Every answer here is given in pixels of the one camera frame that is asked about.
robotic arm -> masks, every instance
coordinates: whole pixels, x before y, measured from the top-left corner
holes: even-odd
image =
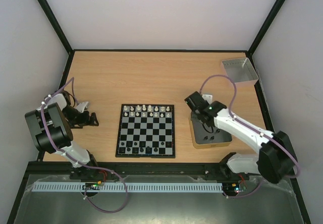
[[[209,104],[198,92],[187,97],[185,102],[202,123],[229,132],[256,152],[257,155],[230,153],[225,161],[232,172],[261,174],[266,180],[276,184],[293,169],[294,162],[270,140],[274,139],[284,146],[290,142],[284,132],[275,134],[259,128],[232,114],[218,101]]]
[[[96,114],[89,115],[87,107],[89,102],[82,102],[75,108],[71,106],[71,101],[67,91],[53,96],[44,107],[46,125],[57,148],[56,151],[51,145],[45,132],[43,121],[41,120],[41,107],[25,114],[25,119],[36,148],[39,151],[55,153],[63,156],[72,163],[72,179],[92,179],[97,170],[90,170],[79,163],[97,166],[93,155],[86,149],[81,148],[73,141],[71,128],[83,128],[83,126],[98,126]],[[66,153],[77,162],[70,160]]]

cable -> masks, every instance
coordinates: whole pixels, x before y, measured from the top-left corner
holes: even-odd
[[[75,98],[74,98],[74,96],[72,96],[69,92],[67,92],[71,97],[72,97],[72,99],[74,100],[74,104],[73,104],[73,106],[72,107],[74,107],[75,106],[75,103],[76,103],[76,100],[75,100]]]
[[[65,154],[71,161],[73,161],[73,162],[76,162],[76,163],[78,163],[79,165],[81,165],[81,166],[83,166],[83,167],[86,167],[86,168],[88,168],[88,169],[95,169],[95,170],[103,170],[103,171],[108,171],[108,172],[110,172],[111,174],[113,174],[113,175],[116,175],[119,179],[120,179],[120,181],[122,182],[122,184],[124,185],[124,187],[125,187],[125,191],[126,191],[126,198],[125,198],[125,201],[124,201],[124,203],[118,208],[118,209],[116,209],[116,210],[103,210],[103,209],[101,209],[101,208],[99,208],[99,207],[97,207],[95,204],[93,204],[92,202],[91,202],[91,200],[86,196],[86,191],[84,192],[84,195],[85,195],[85,199],[95,208],[95,209],[97,209],[97,210],[99,210],[99,211],[101,211],[101,212],[104,212],[104,213],[116,213],[116,212],[118,212],[118,211],[120,211],[120,210],[122,210],[126,205],[127,205],[127,203],[128,203],[128,201],[129,201],[129,193],[128,193],[128,189],[127,189],[127,185],[126,185],[126,183],[125,183],[125,180],[120,176],[120,175],[118,175],[116,172],[114,172],[113,170],[109,170],[109,169],[106,169],[106,168],[104,168],[104,167],[95,167],[95,166],[88,166],[88,165],[86,165],[86,164],[83,164],[83,163],[81,163],[81,162],[79,162],[78,160],[76,160],[75,158],[73,158],[72,156],[70,156],[66,151],[64,151],[64,150],[61,150],[61,149],[59,149],[56,145],[55,145],[55,143],[54,143],[54,141],[53,141],[53,139],[52,139],[52,137],[51,137],[51,135],[50,135],[50,132],[49,132],[49,129],[48,129],[48,126],[47,126],[47,123],[46,123],[46,118],[45,118],[45,114],[44,114],[44,108],[45,108],[45,106],[46,106],[46,104],[47,104],[47,102],[52,98],[52,97],[54,97],[55,95],[57,95],[57,94],[59,94],[69,83],[71,83],[72,82],[72,94],[73,94],[73,96],[74,96],[74,98],[75,98],[75,101],[77,102],[77,104],[78,104],[78,101],[77,101],[77,99],[76,99],[76,97],[75,97],[75,94],[74,94],[74,77],[72,77],[63,87],[61,87],[58,91],[56,91],[53,95],[49,95],[42,103],[41,103],[41,108],[40,108],[40,114],[41,114],[41,120],[42,120],[42,122],[43,122],[43,125],[44,125],[44,128],[45,128],[45,131],[46,131],[46,134],[47,134],[47,137],[48,137],[48,139],[49,139],[49,141],[50,141],[50,144],[52,145],[52,147],[56,150],[56,151],[59,151],[59,152],[62,152],[63,154]]]
[[[230,116],[235,120],[235,121],[237,121],[238,123],[240,123],[241,125],[243,125],[243,126],[245,126],[246,128],[248,128],[248,129],[250,129],[250,130],[252,130],[252,131],[254,131],[256,134],[259,134],[260,135],[260,131],[259,130],[257,130],[257,129],[255,129],[255,128],[253,128],[252,126],[250,126],[250,125],[248,125],[247,123],[245,123],[245,122],[243,122],[243,121],[241,121],[241,120],[239,120],[238,118],[234,118],[234,115],[233,115],[233,113],[232,113],[232,111],[231,111],[231,108],[232,108],[232,105],[233,105],[233,102],[234,102],[234,100],[236,99],[236,96],[237,96],[237,86],[236,86],[236,84],[235,84],[235,82],[233,82],[233,80],[231,79],[231,78],[229,78],[228,76],[226,76],[226,75],[222,75],[222,74],[215,74],[215,75],[212,75],[212,76],[210,76],[210,77],[208,77],[204,82],[203,82],[203,84],[202,84],[202,86],[201,86],[201,88],[200,88],[200,91],[199,91],[199,93],[200,94],[202,94],[202,89],[203,89],[203,87],[204,87],[204,85],[207,83],[207,81],[209,80],[209,79],[211,79],[211,78],[214,78],[214,77],[223,77],[223,78],[226,78],[226,79],[228,79],[231,83],[232,83],[232,85],[233,85],[233,87],[234,87],[234,95],[233,95],[233,97],[232,97],[232,100],[231,100],[231,102],[230,102],[230,104],[229,104],[229,114],[230,114]],[[301,167],[300,167],[300,165],[298,164],[298,162],[296,161],[296,159],[293,157],[293,155],[291,155],[281,144],[279,144],[276,140],[274,140],[273,138],[271,138],[271,137],[269,137],[269,136],[267,136],[266,134],[264,134],[263,135],[266,139],[268,139],[270,142],[272,142],[272,143],[274,143],[276,146],[278,146],[291,160],[292,160],[292,162],[295,164],[295,166],[296,166],[296,168],[297,168],[297,172],[296,172],[296,174],[295,175],[285,175],[286,177],[288,177],[288,178],[291,178],[291,179],[293,179],[293,178],[297,178],[299,175],[300,175],[300,173],[301,173]]]
[[[203,126],[203,129],[206,131],[206,132],[208,132],[208,133],[214,133],[214,129],[213,129],[213,126],[211,126],[211,132],[210,131],[208,131],[206,128],[205,128],[205,125],[204,125],[204,123],[202,124],[202,126]]]

chessboard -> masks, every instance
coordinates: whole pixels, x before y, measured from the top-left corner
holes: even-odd
[[[116,157],[175,157],[174,105],[123,104]]]

wooden table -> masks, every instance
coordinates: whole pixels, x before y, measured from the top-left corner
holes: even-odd
[[[233,137],[228,147],[196,149],[189,127],[190,109],[184,99],[198,91],[210,75],[222,74],[225,59],[242,58],[240,52],[113,52],[77,51],[68,79],[75,77],[79,101],[90,101],[99,127],[73,129],[74,140],[88,149],[97,161],[105,162],[219,162],[229,152],[253,153]],[[226,79],[213,78],[204,93],[229,105],[233,88]],[[122,103],[174,104],[176,158],[116,158],[116,144]],[[233,111],[264,128],[253,86],[238,88]],[[45,154],[44,161],[64,161],[56,154]]]

white wall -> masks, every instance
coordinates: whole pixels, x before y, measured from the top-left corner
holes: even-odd
[[[57,89],[67,53],[37,0],[0,0],[0,15],[0,223],[7,223],[37,156],[24,114]]]
[[[289,134],[312,223],[323,220],[323,0],[286,0],[254,60],[275,130]]]
[[[48,0],[72,48],[248,50],[275,0]]]

